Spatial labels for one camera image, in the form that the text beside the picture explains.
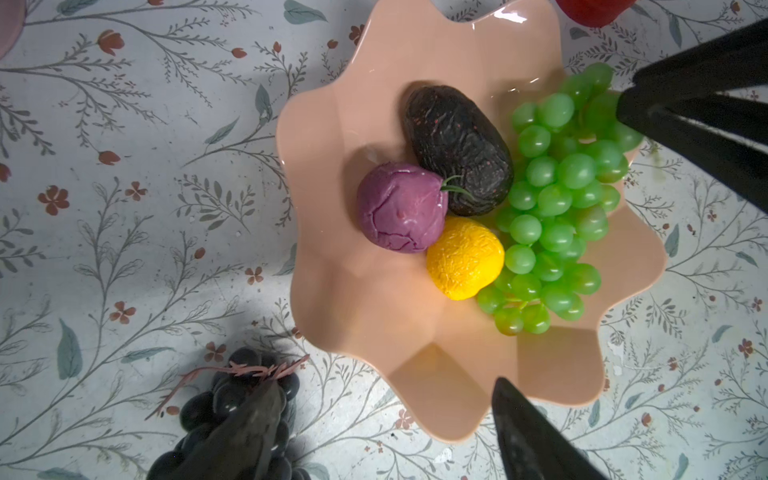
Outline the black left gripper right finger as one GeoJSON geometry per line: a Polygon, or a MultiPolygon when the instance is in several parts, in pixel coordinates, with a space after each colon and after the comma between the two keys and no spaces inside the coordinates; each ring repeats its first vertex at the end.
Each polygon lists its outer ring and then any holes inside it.
{"type": "Polygon", "coordinates": [[[508,379],[496,379],[491,407],[507,478],[606,479],[508,379]]]}

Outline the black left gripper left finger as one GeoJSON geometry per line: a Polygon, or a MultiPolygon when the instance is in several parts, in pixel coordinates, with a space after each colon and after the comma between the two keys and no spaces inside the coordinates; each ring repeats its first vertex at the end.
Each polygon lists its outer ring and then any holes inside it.
{"type": "Polygon", "coordinates": [[[285,404],[285,394],[277,382],[263,383],[170,477],[186,480],[264,478],[285,404]]]}

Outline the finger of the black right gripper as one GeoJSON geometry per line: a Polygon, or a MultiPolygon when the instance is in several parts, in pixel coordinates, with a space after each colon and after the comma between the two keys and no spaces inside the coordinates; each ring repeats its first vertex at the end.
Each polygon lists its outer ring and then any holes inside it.
{"type": "Polygon", "coordinates": [[[711,94],[664,105],[635,87],[619,96],[616,116],[767,210],[765,103],[711,94]]]}
{"type": "Polygon", "coordinates": [[[765,114],[767,105],[727,96],[767,84],[767,21],[732,31],[637,72],[631,112],[691,114],[708,109],[765,114]]]}

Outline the black fake grape bunch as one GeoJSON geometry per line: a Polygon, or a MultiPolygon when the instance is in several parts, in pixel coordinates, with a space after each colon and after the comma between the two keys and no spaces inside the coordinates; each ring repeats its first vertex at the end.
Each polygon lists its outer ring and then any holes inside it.
{"type": "Polygon", "coordinates": [[[148,479],[307,479],[287,457],[287,422],[298,394],[296,375],[309,359],[292,362],[262,358],[249,348],[215,367],[220,382],[183,406],[186,436],[151,465],[148,479]]]}

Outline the green fake grape bunch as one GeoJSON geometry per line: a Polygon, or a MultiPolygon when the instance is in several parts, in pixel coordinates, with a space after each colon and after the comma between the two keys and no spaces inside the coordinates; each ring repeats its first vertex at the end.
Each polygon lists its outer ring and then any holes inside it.
{"type": "Polygon", "coordinates": [[[553,316],[577,321],[601,287],[583,257],[607,235],[626,154],[643,140],[617,120],[613,77],[609,65],[593,63],[510,115],[522,160],[496,217],[505,266],[476,296],[503,335],[544,333],[553,316]]]}

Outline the pink scalloped fruit bowl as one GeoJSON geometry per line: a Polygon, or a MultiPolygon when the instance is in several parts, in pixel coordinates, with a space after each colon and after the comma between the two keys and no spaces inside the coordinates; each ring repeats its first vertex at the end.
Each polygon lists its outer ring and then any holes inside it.
{"type": "Polygon", "coordinates": [[[307,339],[367,362],[443,441],[476,430],[502,378],[597,400],[601,316],[665,266],[623,200],[641,137],[611,81],[564,73],[547,1],[469,23],[377,3],[346,70],[278,121],[307,339]]]}

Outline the yellow fake lemon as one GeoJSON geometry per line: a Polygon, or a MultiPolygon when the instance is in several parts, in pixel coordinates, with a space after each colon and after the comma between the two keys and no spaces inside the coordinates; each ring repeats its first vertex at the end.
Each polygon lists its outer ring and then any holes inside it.
{"type": "Polygon", "coordinates": [[[478,221],[449,216],[426,254],[427,272],[450,300],[474,297],[500,275],[505,250],[496,234],[478,221]]]}

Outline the purple fake fig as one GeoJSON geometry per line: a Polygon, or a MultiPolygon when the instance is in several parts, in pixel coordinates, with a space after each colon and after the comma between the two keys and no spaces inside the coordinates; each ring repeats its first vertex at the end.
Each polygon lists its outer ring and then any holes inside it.
{"type": "Polygon", "coordinates": [[[398,253],[421,253],[440,237],[451,193],[473,195],[439,175],[408,163],[384,163],[360,182],[356,220],[373,244],[398,253]]]}

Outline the dark fake avocado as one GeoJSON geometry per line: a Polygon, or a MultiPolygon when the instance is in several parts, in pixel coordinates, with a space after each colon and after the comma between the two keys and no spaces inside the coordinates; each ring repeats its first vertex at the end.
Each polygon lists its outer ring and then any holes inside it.
{"type": "Polygon", "coordinates": [[[405,100],[405,134],[419,165],[449,182],[449,210],[493,211],[514,180],[510,150],[477,104],[456,88],[421,85],[405,100]]]}

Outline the red pencil cup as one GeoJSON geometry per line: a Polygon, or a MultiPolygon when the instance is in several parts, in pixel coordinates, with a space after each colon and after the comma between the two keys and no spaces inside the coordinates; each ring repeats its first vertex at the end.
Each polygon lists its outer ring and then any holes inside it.
{"type": "Polygon", "coordinates": [[[579,25],[602,28],[628,10],[636,0],[556,0],[562,12],[579,25]]]}

